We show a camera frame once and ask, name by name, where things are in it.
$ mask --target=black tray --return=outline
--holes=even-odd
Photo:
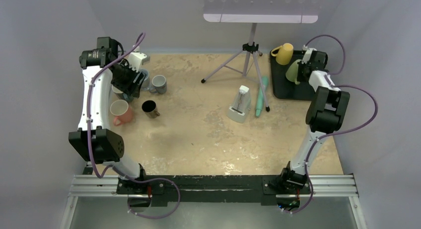
[[[313,99],[314,90],[307,82],[301,82],[296,85],[293,82],[288,81],[285,77],[285,73],[289,66],[297,59],[302,59],[304,54],[299,50],[294,50],[291,61],[288,65],[280,65],[276,62],[276,58],[269,54],[271,60],[271,73],[272,73],[272,88],[274,90],[275,97],[279,99],[291,99],[291,100],[304,100],[311,101]]]

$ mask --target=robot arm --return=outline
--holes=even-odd
[[[87,147],[87,119],[86,103],[88,89],[92,78],[101,69],[118,57],[119,43],[109,37],[100,37],[97,48],[83,51],[79,57],[84,80],[84,99],[82,115],[78,130],[69,133],[69,142],[85,161],[89,161]],[[139,97],[140,86],[145,76],[140,67],[149,61],[149,56],[137,52],[130,53],[126,59],[104,71],[95,81],[91,101],[91,129],[92,149],[96,164],[112,165],[124,175],[138,178],[141,166],[124,154],[124,141],[121,136],[110,130],[108,121],[108,108],[111,99],[111,85],[114,85],[125,94]]]
[[[326,53],[316,49],[306,49],[303,60],[298,64],[298,81],[308,82],[315,90],[315,95],[307,111],[305,122],[307,132],[298,153],[282,170],[278,183],[288,189],[302,189],[307,182],[305,159],[309,156],[307,169],[310,171],[320,147],[326,138],[318,140],[323,135],[340,129],[350,99],[348,92],[335,87],[330,75],[324,70],[327,63]]]

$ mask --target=white wall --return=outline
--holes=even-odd
[[[203,0],[88,1],[105,33],[124,46],[133,44],[145,31],[141,47],[148,53],[237,52],[250,34],[249,23],[206,22]],[[303,45],[323,31],[339,2],[323,0],[319,20],[314,24],[258,24],[256,43],[264,52],[285,42]]]
[[[343,0],[326,29],[343,40],[344,72],[335,82],[372,92],[379,113],[366,128],[335,138],[344,173],[354,173],[369,228],[419,228],[421,217],[421,0]],[[340,65],[339,46],[328,51]],[[355,91],[342,129],[367,120],[369,98]]]
[[[78,58],[104,35],[86,0],[0,0],[0,228],[56,229],[85,162],[68,143]]]

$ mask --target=mug handle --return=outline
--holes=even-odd
[[[282,48],[282,46],[283,46],[283,45],[281,45],[281,46],[279,46],[279,47],[276,47],[276,48],[272,49],[272,51],[271,51],[271,55],[272,55],[272,56],[274,56],[274,57],[276,57],[276,55],[277,55],[277,54],[274,54],[274,51],[279,50],[280,48]]]
[[[149,89],[149,92],[150,93],[157,93],[158,91],[156,90],[156,87],[152,87],[151,89]]]
[[[122,125],[122,124],[123,124],[123,122],[122,122],[122,121],[120,121],[119,123],[117,123],[117,121],[120,121],[120,120],[118,119],[118,116],[114,117],[113,124],[114,124],[115,126],[120,126],[120,125]]]

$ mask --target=purple cable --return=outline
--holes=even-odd
[[[169,211],[168,213],[161,215],[161,216],[148,216],[148,215],[143,215],[143,214],[139,214],[136,212],[133,212],[132,209],[130,208],[130,204],[129,204],[129,200],[127,200],[127,207],[129,208],[129,212],[131,212],[132,214],[141,217],[141,218],[147,218],[147,219],[161,219],[161,218],[165,218],[171,214],[173,214],[173,212],[175,212],[175,210],[177,210],[178,206],[180,206],[180,199],[181,199],[181,195],[180,195],[180,189],[178,188],[178,186],[174,183],[174,181],[171,181],[169,179],[166,178],[153,178],[153,179],[148,179],[145,181],[138,181],[132,177],[126,176],[124,175],[122,172],[120,172],[118,169],[114,168],[114,171],[116,171],[120,176],[127,178],[128,180],[135,182],[135,183],[149,183],[149,182],[153,182],[153,181],[157,181],[157,180],[163,180],[163,181],[167,181],[169,183],[171,183],[175,189],[177,190],[177,194],[178,194],[178,199],[177,199],[177,203],[174,206],[174,208]]]
[[[109,67],[113,66],[114,64],[118,63],[119,61],[121,61],[121,59],[123,59],[125,56],[129,55],[131,52],[133,52],[135,50],[135,48],[137,48],[140,43],[143,41],[145,37],[145,33],[142,32],[137,41],[136,44],[132,47],[132,49],[130,49],[129,51],[127,51],[126,53],[124,53],[123,55],[121,55],[120,57],[118,57],[116,60],[110,62],[109,64],[107,64],[105,67],[103,67],[99,72],[97,72],[97,74],[95,74],[95,76],[93,76],[90,84],[89,84],[89,89],[88,89],[88,99],[87,99],[87,103],[86,103],[86,117],[90,118],[91,117],[91,101],[92,101],[92,91],[93,91],[93,87],[94,83],[96,81],[96,79],[105,71],[107,70]],[[89,160],[92,163],[92,169],[95,172],[95,175],[98,178],[102,178],[104,177],[105,172],[111,167],[110,165],[107,166],[104,171],[102,171],[102,174],[99,174],[98,169],[96,168],[96,164],[93,158],[93,150],[92,150],[92,135],[91,135],[91,123],[87,123],[88,124],[88,152],[89,152]]]
[[[364,124],[362,124],[362,125],[360,125],[360,126],[358,126],[358,127],[355,127],[355,128],[352,128],[352,129],[349,129],[349,130],[346,130],[346,131],[340,131],[340,132],[333,132],[333,133],[330,133],[330,134],[326,134],[326,135],[324,135],[324,136],[321,136],[321,137],[319,137],[318,139],[319,140],[321,140],[321,139],[323,139],[323,138],[326,138],[326,137],[329,137],[329,136],[337,136],[337,135],[342,135],[342,134],[346,134],[346,133],[350,133],[350,132],[353,132],[353,131],[357,131],[357,130],[359,130],[359,129],[361,129],[361,128],[363,128],[363,127],[365,127],[366,125],[368,125],[368,124],[370,124],[373,120],[374,120],[374,118],[376,118],[376,116],[377,116],[377,112],[378,112],[378,104],[377,104],[377,101],[376,101],[376,99],[374,98],[374,96],[371,94],[371,93],[369,93],[368,91],[366,91],[366,90],[364,90],[364,89],[361,89],[361,88],[359,88],[359,87],[357,87],[357,86],[353,86],[353,85],[335,85],[335,87],[349,87],[349,88],[354,88],[354,89],[357,89],[357,90],[360,90],[360,91],[362,91],[362,92],[364,92],[364,93],[366,93],[372,100],[373,100],[373,102],[374,102],[374,113],[373,113],[373,115],[371,116],[371,118],[370,119],[368,119],[368,121],[366,121]],[[294,212],[290,212],[290,213],[292,213],[292,214],[295,214],[295,213],[298,213],[298,212],[300,212],[300,211],[302,211],[304,208],[306,208],[309,204],[310,204],[310,202],[311,202],[311,200],[313,199],[313,195],[314,195],[314,190],[313,190],[313,183],[311,182],[311,179],[310,179],[310,175],[308,174],[308,168],[307,168],[307,164],[308,164],[308,159],[310,158],[310,155],[311,155],[311,152],[313,151],[313,148],[314,148],[314,146],[316,145],[318,143],[318,140],[315,140],[314,142],[313,142],[313,144],[311,145],[311,147],[310,147],[310,150],[308,151],[308,154],[307,154],[307,157],[305,158],[305,175],[307,175],[307,178],[308,178],[308,182],[309,182],[309,184],[310,184],[310,198],[308,199],[308,201],[302,206],[302,207],[300,207],[297,211],[294,211]]]
[[[342,48],[342,54],[343,54],[342,66],[341,66],[341,68],[339,69],[339,71],[338,71],[338,72],[336,72],[336,73],[329,73],[330,75],[338,75],[338,74],[340,74],[340,73],[342,72],[342,70],[344,69],[344,66],[345,66],[345,59],[346,59],[346,55],[345,55],[345,47],[344,47],[344,45],[342,44],[342,42],[341,42],[341,41],[340,41],[337,37],[332,36],[332,35],[329,35],[329,34],[321,34],[321,35],[317,35],[316,37],[314,37],[314,38],[310,39],[310,40],[309,40],[309,41],[305,44],[305,46],[308,46],[308,44],[309,44],[311,41],[313,41],[313,40],[315,40],[315,39],[317,39],[317,38],[320,38],[320,37],[330,37],[330,38],[332,38],[332,39],[336,40],[336,41],[339,43],[339,45],[341,46],[341,48]]]

